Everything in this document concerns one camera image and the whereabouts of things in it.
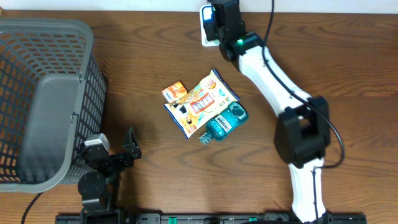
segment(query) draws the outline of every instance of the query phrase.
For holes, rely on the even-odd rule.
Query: bottle label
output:
[[[220,124],[221,127],[223,127],[224,131],[227,133],[229,130],[232,129],[232,126],[229,124],[229,122],[223,117],[223,115],[219,115],[216,117],[216,121]]]

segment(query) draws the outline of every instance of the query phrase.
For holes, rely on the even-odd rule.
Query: gray plastic basket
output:
[[[74,158],[104,108],[92,47],[80,21],[0,19],[0,191],[43,192],[91,171]]]

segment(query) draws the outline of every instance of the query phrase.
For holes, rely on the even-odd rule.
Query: orange box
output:
[[[181,97],[185,96],[188,93],[187,89],[182,85],[181,81],[170,85],[166,89],[162,91],[164,98],[169,103],[175,103],[177,100],[181,99]]]

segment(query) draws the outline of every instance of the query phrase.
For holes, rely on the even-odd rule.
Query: wire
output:
[[[317,207],[317,190],[316,190],[316,183],[315,183],[315,169],[331,169],[331,168],[335,168],[341,165],[341,163],[343,163],[344,158],[345,158],[345,147],[344,147],[344,142],[343,139],[340,136],[340,133],[337,131],[336,127],[333,125],[332,122],[329,121],[329,119],[316,107],[312,106],[310,103],[308,103],[307,101],[305,101],[304,99],[302,99],[301,97],[299,97],[298,95],[296,95],[294,93],[293,90],[291,90],[273,71],[273,69],[271,68],[271,66],[268,64],[268,60],[266,59],[266,46],[267,46],[267,42],[268,42],[268,37],[269,37],[269,33],[271,31],[271,25],[272,25],[272,21],[274,20],[274,8],[275,8],[275,2],[274,0],[272,0],[272,7],[271,7],[271,15],[269,18],[269,23],[268,23],[268,28],[266,31],[266,36],[264,37],[264,46],[262,48],[262,59],[264,60],[264,64],[266,65],[266,67],[268,68],[268,70],[270,71],[270,73],[272,74],[272,76],[286,89],[286,91],[292,95],[294,98],[296,98],[297,100],[299,100],[303,105],[305,105],[307,108],[310,108],[310,110],[312,110],[314,113],[316,113],[322,120],[324,120],[329,127],[332,129],[332,131],[334,132],[339,144],[340,144],[340,148],[341,148],[341,155],[340,155],[340,159],[338,162],[336,162],[335,164],[332,165],[325,165],[325,166],[321,166],[321,167],[314,167],[312,170],[312,176],[313,176],[313,193],[314,193],[314,206],[315,206],[315,215],[317,217],[317,222],[318,222],[318,207]]]
[[[42,193],[38,193],[38,194],[36,195],[36,197],[33,198],[33,200],[31,201],[31,203],[28,205],[28,207],[27,207],[26,210],[25,210],[24,216],[22,216],[21,224],[24,224],[24,223],[25,223],[25,219],[26,219],[27,213],[29,212],[29,210],[32,208],[33,204],[37,201],[37,199],[38,199],[42,194],[43,194],[43,192],[42,192]]]

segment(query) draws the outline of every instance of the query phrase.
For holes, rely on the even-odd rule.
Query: white wall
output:
[[[206,0],[0,0],[7,9],[197,12]],[[241,10],[264,12],[271,0],[241,0]],[[275,0],[277,12],[398,13],[397,0]]]

